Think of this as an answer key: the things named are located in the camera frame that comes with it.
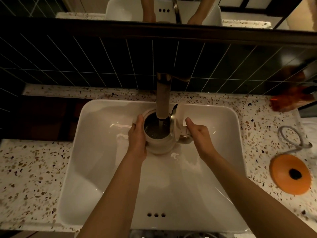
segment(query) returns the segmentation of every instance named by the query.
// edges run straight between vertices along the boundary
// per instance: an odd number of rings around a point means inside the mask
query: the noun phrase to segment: mirror
[[[0,15],[317,30],[317,0],[0,0]]]

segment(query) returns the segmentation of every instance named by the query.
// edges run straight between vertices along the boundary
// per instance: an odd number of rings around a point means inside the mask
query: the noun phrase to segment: countertop
[[[24,95],[155,101],[154,92],[147,91],[29,84]],[[311,152],[296,153],[312,174],[313,183],[306,194],[287,194],[277,188],[270,177],[271,158],[292,148],[278,138],[278,128],[289,125],[300,132],[303,128],[297,110],[273,112],[268,99],[269,96],[171,92],[170,102],[220,105],[235,110],[249,179],[317,231],[317,169]],[[286,133],[290,140],[298,142],[294,132]],[[72,147],[71,142],[2,141],[0,229],[78,232],[80,226],[65,227],[59,222],[57,210]]]

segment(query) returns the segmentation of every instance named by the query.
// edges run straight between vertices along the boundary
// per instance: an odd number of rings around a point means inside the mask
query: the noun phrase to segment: faucet
[[[176,78],[183,82],[189,82],[191,76],[185,73],[169,72],[169,73],[156,73],[157,86],[156,86],[156,116],[158,119],[166,119],[169,117],[168,107],[170,104],[170,90],[172,78]]]
[[[180,13],[179,13],[177,0],[172,0],[172,3],[173,3],[173,9],[174,9],[175,17],[176,17],[176,23],[177,24],[181,24],[182,23],[182,19],[180,18]]]

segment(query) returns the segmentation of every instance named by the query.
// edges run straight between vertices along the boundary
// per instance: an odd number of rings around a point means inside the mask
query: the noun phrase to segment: black hole
[[[290,169],[288,173],[293,180],[299,180],[302,177],[301,172],[296,169]]]

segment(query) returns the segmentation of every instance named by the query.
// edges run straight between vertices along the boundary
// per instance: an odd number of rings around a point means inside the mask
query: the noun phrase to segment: person's left hand
[[[204,21],[204,17],[199,13],[195,13],[187,22],[189,25],[201,25]]]
[[[129,130],[129,148],[128,152],[137,159],[141,159],[143,162],[146,158],[146,148],[145,148],[145,133],[143,129],[144,118],[143,115],[138,115],[136,124],[132,124]]]

